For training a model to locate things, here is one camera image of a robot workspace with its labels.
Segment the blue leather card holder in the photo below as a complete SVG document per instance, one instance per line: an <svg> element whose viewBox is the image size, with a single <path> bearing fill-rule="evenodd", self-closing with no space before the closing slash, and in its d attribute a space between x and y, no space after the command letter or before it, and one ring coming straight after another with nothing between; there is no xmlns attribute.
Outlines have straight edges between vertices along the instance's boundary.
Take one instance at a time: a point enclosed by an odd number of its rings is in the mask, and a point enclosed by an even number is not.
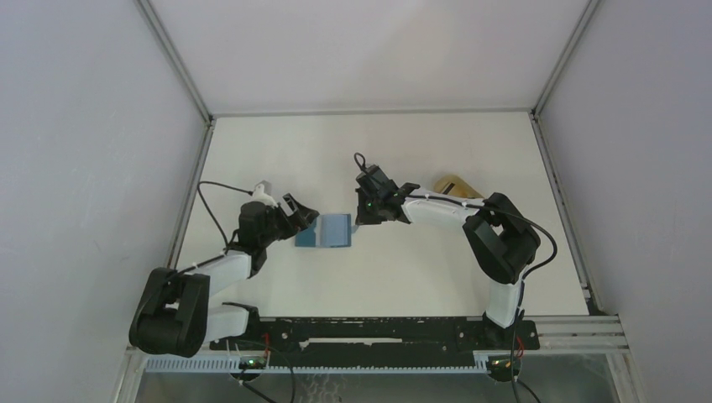
<svg viewBox="0 0 712 403"><path fill-rule="evenodd" d="M325 214L319 216L307 229L295 236L297 248L348 248L352 245L352 219L350 214Z"/></svg>

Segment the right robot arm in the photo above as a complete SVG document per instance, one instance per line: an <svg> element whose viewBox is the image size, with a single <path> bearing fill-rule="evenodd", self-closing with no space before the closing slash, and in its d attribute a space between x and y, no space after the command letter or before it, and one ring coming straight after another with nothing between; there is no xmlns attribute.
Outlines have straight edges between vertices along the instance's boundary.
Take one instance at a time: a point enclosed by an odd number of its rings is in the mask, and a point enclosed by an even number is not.
<svg viewBox="0 0 712 403"><path fill-rule="evenodd" d="M358 163L356 177L359 226L383 222L423 224L461 231L484 274L489 300L484 312L486 341L497 349L514 343L525 270L533 263L541 239L534 224L511 200L494 193L467 199L430 192L417 184L398 186L378 165Z"/></svg>

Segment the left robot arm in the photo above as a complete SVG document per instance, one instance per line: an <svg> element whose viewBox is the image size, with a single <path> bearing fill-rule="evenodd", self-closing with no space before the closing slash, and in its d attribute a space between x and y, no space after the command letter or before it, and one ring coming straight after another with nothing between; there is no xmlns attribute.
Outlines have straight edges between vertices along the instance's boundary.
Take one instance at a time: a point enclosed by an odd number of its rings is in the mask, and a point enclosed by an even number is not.
<svg viewBox="0 0 712 403"><path fill-rule="evenodd" d="M129 327L132 346L153 354L194 356L205 343L228 338L243 350L256 348L262 327L245 306L210 307L228 286L259 273L268 247L308 229L319 212L291 194L280 201L254 196L239 211L238 226L217 256L183 270L156 268L149 274Z"/></svg>

